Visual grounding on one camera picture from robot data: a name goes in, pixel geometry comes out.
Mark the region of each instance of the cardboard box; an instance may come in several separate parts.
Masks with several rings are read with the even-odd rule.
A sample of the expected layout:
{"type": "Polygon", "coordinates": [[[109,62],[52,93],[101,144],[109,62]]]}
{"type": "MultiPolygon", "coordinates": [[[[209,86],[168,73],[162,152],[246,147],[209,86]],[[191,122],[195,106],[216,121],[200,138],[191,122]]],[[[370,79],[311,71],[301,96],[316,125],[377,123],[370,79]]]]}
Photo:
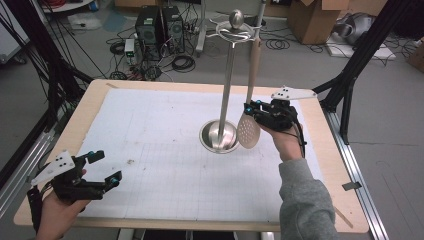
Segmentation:
{"type": "Polygon", "coordinates": [[[264,16],[267,17],[287,17],[289,14],[289,7],[283,5],[271,4],[272,0],[266,1],[264,16]]]}
{"type": "Polygon", "coordinates": [[[287,23],[303,44],[323,44],[349,0],[293,0],[287,23]]]}
{"type": "Polygon", "coordinates": [[[141,7],[143,5],[162,6],[163,0],[115,0],[117,7],[141,7]]]}
{"type": "Polygon", "coordinates": [[[424,72],[424,43],[421,43],[415,52],[409,56],[408,63],[424,72]]]}
{"type": "Polygon", "coordinates": [[[346,10],[342,10],[340,17],[344,17],[346,13],[357,13],[363,12],[372,16],[378,16],[381,9],[387,3],[387,0],[350,0],[349,7],[346,10]]]}

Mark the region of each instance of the power supply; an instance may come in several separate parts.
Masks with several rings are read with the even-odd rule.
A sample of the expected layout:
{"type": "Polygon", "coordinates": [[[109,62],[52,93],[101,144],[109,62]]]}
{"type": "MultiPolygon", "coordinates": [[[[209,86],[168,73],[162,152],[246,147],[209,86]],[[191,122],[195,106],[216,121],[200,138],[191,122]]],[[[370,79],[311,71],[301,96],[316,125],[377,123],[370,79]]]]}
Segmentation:
{"type": "Polygon", "coordinates": [[[137,54],[135,51],[134,39],[125,40],[125,57],[127,59],[128,65],[134,66],[137,64],[137,54]]]}

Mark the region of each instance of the black support pole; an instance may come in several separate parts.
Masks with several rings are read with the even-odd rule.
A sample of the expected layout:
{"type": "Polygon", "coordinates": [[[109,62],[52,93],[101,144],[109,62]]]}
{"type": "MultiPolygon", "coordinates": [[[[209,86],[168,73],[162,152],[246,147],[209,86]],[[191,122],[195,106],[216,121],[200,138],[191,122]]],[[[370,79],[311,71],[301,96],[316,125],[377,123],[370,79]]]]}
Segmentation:
{"type": "Polygon", "coordinates": [[[336,78],[313,89],[316,93],[330,89],[320,102],[321,107],[328,112],[335,112],[337,105],[344,99],[340,134],[345,144],[349,144],[347,134],[355,81],[412,2],[414,0],[388,0],[342,72],[336,78]]]}

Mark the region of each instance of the gray sleeve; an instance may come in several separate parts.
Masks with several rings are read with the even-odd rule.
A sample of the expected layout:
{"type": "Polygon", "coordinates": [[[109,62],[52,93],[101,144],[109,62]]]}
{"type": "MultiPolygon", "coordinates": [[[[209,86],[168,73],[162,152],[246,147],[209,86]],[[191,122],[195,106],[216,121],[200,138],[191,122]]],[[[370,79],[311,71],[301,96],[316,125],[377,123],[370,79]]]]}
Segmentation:
{"type": "Polygon", "coordinates": [[[305,159],[279,165],[282,239],[338,239],[330,194],[315,180],[305,159]]]}

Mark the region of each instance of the ladle handle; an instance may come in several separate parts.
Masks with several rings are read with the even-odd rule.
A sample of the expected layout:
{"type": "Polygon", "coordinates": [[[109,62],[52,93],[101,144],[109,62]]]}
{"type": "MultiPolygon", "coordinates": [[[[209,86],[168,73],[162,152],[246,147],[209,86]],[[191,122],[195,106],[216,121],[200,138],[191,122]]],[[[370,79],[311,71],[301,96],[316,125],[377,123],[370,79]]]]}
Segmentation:
{"type": "Polygon", "coordinates": [[[252,100],[253,88],[255,87],[256,76],[258,75],[260,55],[261,39],[257,37],[252,43],[252,50],[250,52],[249,83],[247,85],[246,103],[250,103],[250,100],[252,100]]]}

